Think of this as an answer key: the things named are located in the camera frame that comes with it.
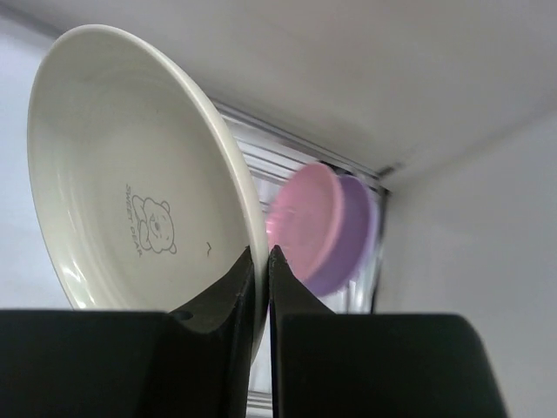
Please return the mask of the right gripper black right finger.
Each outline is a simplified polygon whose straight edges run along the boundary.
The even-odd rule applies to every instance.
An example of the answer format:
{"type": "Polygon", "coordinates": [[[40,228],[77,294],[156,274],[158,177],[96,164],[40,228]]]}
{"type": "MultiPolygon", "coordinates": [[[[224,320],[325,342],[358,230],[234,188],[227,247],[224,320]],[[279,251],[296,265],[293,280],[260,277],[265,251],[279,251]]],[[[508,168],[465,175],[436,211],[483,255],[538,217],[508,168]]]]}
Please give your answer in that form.
{"type": "Polygon", "coordinates": [[[504,417],[482,340],[457,314],[341,314],[268,264],[276,417],[504,417]]]}

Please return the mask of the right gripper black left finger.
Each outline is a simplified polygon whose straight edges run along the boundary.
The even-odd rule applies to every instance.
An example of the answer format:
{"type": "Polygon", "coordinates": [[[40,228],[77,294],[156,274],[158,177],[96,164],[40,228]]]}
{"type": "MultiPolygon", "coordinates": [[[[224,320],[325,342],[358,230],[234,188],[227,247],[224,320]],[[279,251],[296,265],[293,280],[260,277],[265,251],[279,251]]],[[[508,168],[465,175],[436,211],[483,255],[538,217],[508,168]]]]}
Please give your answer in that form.
{"type": "Polygon", "coordinates": [[[255,277],[243,252],[169,313],[4,310],[4,417],[242,417],[255,277]]]}

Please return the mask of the purple plate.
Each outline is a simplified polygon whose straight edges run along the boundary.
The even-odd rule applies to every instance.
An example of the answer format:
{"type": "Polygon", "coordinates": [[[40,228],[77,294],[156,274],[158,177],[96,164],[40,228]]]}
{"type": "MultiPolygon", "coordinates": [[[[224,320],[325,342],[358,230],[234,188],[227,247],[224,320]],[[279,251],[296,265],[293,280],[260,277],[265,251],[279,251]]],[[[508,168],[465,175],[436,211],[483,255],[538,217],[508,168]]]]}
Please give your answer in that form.
{"type": "Polygon", "coordinates": [[[339,237],[324,265],[306,282],[316,296],[335,293],[369,260],[379,230],[379,204],[375,194],[360,179],[339,176],[345,198],[339,237]]]}

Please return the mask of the pink plate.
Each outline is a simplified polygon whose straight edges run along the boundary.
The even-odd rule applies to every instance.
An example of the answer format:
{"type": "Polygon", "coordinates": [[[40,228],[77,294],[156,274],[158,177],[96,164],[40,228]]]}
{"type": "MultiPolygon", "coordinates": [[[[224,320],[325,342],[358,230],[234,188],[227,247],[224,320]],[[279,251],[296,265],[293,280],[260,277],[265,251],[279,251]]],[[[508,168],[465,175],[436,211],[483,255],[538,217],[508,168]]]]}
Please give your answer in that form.
{"type": "Polygon", "coordinates": [[[265,221],[269,247],[279,246],[295,277],[308,281],[332,252],[344,211],[337,174],[321,163],[305,165],[270,205],[265,221]]]}

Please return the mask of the cream plate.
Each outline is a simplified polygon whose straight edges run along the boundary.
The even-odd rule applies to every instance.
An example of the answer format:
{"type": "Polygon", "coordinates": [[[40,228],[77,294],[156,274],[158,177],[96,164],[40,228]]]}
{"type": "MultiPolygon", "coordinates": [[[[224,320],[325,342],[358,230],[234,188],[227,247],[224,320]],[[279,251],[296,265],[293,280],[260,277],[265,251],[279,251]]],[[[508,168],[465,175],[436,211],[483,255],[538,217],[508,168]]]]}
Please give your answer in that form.
{"type": "Polygon", "coordinates": [[[27,151],[74,308],[171,311],[249,250],[259,346],[269,250],[258,193],[211,100],[164,53],[107,25],[64,33],[34,79],[27,151]]]}

